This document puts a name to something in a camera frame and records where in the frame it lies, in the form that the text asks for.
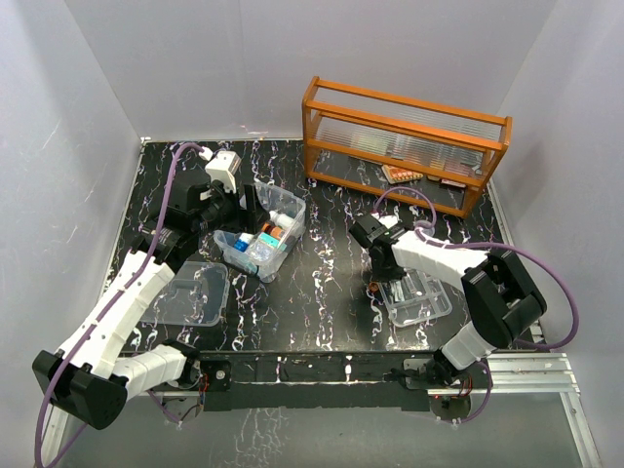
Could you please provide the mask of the brown bottle orange cap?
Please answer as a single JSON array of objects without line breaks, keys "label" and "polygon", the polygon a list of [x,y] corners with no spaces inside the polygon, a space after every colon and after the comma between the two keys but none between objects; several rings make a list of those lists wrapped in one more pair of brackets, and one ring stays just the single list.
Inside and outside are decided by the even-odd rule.
[{"label": "brown bottle orange cap", "polygon": [[260,236],[270,238],[272,242],[279,243],[286,236],[286,231],[271,222],[265,222],[260,229]]}]

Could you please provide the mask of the clear plastic medicine box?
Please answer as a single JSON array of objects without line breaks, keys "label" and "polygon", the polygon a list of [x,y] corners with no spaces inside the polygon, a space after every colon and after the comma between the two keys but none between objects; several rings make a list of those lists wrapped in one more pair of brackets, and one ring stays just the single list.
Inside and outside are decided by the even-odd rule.
[{"label": "clear plastic medicine box", "polygon": [[306,204],[290,191],[264,182],[254,184],[252,200],[260,214],[255,231],[216,231],[213,239],[225,263],[270,283],[304,232]]}]

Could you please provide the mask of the blue header plastic packet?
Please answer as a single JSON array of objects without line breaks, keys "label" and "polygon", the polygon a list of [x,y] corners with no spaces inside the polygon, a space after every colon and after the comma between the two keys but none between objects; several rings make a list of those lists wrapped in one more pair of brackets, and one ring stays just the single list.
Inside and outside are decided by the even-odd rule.
[{"label": "blue header plastic packet", "polygon": [[267,233],[258,234],[249,247],[246,253],[254,261],[268,261],[279,247],[279,240],[268,235]]}]

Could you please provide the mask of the white medicine bottle green label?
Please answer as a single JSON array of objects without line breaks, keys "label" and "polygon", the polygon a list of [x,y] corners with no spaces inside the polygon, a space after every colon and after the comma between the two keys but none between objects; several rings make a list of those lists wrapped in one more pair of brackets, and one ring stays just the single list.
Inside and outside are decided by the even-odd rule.
[{"label": "white medicine bottle green label", "polygon": [[294,224],[294,219],[287,214],[278,213],[277,211],[269,212],[270,221],[281,229],[290,229]]}]

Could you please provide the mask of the clear compartment organizer tray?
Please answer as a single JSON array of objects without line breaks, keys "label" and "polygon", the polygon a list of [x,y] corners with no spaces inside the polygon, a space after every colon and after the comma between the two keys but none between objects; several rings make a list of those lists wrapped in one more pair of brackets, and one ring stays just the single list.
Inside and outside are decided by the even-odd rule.
[{"label": "clear compartment organizer tray", "polygon": [[405,276],[399,280],[412,299],[410,302],[397,306],[391,302],[389,284],[379,283],[379,291],[388,312],[390,321],[398,328],[415,326],[419,323],[445,317],[452,310],[449,297],[443,284],[418,270],[405,270]]}]

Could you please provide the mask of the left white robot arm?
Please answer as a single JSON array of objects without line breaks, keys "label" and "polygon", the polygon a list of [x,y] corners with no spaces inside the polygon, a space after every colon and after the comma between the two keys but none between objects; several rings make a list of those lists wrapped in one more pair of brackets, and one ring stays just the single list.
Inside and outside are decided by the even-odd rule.
[{"label": "left white robot arm", "polygon": [[216,176],[184,175],[166,186],[163,204],[133,240],[96,307],[56,352],[42,350],[32,370],[47,402],[101,430],[127,401],[172,381],[181,389],[201,377],[199,356],[171,340],[143,357],[118,358],[152,300],[213,231],[254,233],[269,218],[257,188],[228,188]]}]

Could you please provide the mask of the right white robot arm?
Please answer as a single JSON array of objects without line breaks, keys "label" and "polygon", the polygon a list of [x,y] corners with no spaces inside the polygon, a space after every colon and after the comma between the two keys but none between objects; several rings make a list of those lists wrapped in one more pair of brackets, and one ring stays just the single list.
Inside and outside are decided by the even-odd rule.
[{"label": "right white robot arm", "polygon": [[369,252],[376,282],[400,281],[417,270],[463,292],[470,321],[427,364],[448,387],[466,379],[475,362],[510,347],[547,310],[516,253],[454,249],[393,216],[381,222],[373,214],[360,215],[349,233]]}]

